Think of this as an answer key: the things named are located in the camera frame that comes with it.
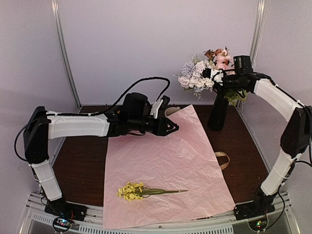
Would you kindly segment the blue hydrangea flower bunch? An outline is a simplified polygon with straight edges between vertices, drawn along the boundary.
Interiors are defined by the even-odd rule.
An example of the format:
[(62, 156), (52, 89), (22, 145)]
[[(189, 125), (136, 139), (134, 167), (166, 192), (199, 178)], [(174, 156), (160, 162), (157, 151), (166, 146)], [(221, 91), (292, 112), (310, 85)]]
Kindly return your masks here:
[(212, 91), (215, 84), (211, 71), (215, 68), (207, 59), (200, 59), (194, 55), (192, 59), (184, 63), (181, 72), (177, 75), (177, 81), (184, 91), (193, 91), (196, 98), (202, 99), (203, 91)]

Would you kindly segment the yellow small flower bunch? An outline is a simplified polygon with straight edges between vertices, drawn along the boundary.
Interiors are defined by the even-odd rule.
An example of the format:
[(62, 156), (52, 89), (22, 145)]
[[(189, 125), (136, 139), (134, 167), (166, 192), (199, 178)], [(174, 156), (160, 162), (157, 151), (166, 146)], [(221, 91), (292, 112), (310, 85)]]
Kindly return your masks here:
[(188, 190), (165, 190), (160, 188), (151, 188), (145, 186), (143, 182), (127, 182), (125, 186), (118, 188), (117, 197), (132, 202), (133, 200), (142, 200), (154, 195), (176, 194), (187, 191)]

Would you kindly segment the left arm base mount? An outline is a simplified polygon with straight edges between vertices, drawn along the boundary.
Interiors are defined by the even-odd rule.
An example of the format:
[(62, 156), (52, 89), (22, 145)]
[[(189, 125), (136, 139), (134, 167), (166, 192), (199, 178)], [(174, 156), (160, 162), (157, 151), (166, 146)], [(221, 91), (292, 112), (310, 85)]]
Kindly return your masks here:
[(50, 201), (46, 199), (44, 211), (56, 216), (52, 221), (53, 229), (60, 234), (71, 229), (75, 221), (84, 221), (87, 207), (84, 205), (69, 203), (64, 197)]

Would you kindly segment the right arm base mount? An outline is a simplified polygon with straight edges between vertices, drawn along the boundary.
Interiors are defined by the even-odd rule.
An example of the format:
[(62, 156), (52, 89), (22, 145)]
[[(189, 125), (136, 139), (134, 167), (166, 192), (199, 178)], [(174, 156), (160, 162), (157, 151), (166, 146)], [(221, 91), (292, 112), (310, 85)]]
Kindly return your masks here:
[(258, 209), (252, 202), (249, 202), (236, 205), (234, 208), (234, 215), (237, 221), (246, 219), (249, 228), (259, 233), (268, 228), (268, 214), (274, 211), (274, 205)]

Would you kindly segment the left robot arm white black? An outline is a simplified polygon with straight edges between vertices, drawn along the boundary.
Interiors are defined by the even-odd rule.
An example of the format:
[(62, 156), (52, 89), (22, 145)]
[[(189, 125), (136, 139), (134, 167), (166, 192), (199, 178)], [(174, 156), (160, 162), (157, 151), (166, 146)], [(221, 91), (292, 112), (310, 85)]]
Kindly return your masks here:
[(132, 135), (135, 131), (144, 135), (151, 133), (164, 137), (179, 129), (179, 126), (159, 111), (169, 103), (163, 96), (153, 105), (140, 93), (129, 93), (123, 104), (96, 113), (58, 113), (38, 106), (28, 123), (19, 131), (23, 135), (24, 157), (38, 178), (51, 208), (59, 216), (70, 212), (64, 201), (48, 155), (48, 141), (63, 137), (118, 137)]

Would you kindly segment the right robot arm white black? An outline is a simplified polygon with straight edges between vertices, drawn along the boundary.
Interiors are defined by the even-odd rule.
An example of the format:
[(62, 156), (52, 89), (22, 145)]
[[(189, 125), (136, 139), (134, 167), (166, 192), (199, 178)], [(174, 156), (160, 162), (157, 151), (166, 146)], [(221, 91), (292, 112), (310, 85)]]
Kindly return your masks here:
[(260, 215), (268, 208), (269, 202), (291, 175), (295, 165), (301, 162), (301, 155), (312, 150), (312, 108), (281, 89), (270, 76), (255, 72), (249, 56), (236, 56), (232, 71), (233, 75), (228, 70), (218, 68), (210, 71), (209, 78), (214, 83), (217, 97), (208, 126), (214, 130), (223, 128), (229, 103), (226, 99), (228, 91), (237, 93), (241, 98), (245, 93), (255, 95), (272, 111), (270, 114), (261, 107), (258, 112), (261, 117), (269, 123), (275, 123), (273, 118), (276, 117), (285, 124), (276, 162), (250, 204), (252, 214)]

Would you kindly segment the green fern white flower bunch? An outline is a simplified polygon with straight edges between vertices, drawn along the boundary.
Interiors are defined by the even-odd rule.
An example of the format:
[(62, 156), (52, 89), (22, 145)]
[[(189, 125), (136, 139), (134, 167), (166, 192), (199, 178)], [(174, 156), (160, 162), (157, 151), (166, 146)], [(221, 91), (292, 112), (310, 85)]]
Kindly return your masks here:
[(228, 89), (225, 91), (224, 98), (233, 106), (236, 106), (239, 101), (245, 102), (247, 100), (246, 90)]

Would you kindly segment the orange brown flower stem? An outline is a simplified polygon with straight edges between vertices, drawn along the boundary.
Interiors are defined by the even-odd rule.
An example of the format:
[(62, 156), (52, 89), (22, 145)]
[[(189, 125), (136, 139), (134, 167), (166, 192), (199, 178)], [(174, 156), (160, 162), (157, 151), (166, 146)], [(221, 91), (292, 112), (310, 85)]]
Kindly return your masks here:
[(204, 51), (204, 56), (206, 56), (208, 58), (208, 61), (213, 63), (214, 62), (214, 59), (215, 57), (220, 54), (222, 52), (222, 49), (218, 48), (216, 50), (212, 50), (212, 49), (209, 49), (207, 51)]

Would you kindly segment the tan satin ribbon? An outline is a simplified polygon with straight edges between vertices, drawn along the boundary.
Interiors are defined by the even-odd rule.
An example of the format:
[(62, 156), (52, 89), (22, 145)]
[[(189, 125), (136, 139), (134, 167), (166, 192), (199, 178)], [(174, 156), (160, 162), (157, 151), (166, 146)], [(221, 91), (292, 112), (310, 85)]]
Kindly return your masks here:
[(229, 166), (230, 161), (231, 161), (228, 154), (225, 152), (215, 152), (214, 154), (215, 154), (216, 158), (222, 159), (221, 161), (219, 161), (219, 166), (220, 166), (222, 171), (225, 170)]

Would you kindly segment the pink wrapping paper sheet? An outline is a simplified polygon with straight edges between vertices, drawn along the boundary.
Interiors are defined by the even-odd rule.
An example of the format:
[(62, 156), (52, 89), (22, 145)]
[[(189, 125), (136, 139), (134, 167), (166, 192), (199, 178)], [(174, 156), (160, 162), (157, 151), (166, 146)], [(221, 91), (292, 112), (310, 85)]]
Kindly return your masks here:
[[(188, 221), (231, 211), (233, 197), (192, 105), (170, 115), (179, 130), (168, 136), (119, 136), (108, 140), (103, 227), (122, 229)], [(167, 190), (142, 200), (117, 196), (127, 182)]]

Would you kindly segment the black cylindrical vase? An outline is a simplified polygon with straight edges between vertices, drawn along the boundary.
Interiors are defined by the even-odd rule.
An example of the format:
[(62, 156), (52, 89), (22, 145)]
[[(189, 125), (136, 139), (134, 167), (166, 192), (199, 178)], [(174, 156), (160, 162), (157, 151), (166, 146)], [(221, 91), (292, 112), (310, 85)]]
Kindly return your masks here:
[(208, 119), (208, 127), (211, 130), (220, 131), (224, 127), (227, 108), (229, 106), (229, 101), (225, 95), (225, 91), (217, 92), (217, 96), (214, 100), (213, 108)]

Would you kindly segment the pink peony flower stem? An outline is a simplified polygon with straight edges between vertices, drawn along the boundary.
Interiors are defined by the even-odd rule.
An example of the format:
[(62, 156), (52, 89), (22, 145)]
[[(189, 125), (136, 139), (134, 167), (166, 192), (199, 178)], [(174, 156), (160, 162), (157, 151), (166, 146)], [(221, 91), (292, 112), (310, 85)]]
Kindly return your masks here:
[(219, 48), (215, 51), (215, 62), (217, 69), (229, 70), (232, 68), (232, 57), (227, 46), (224, 49)]

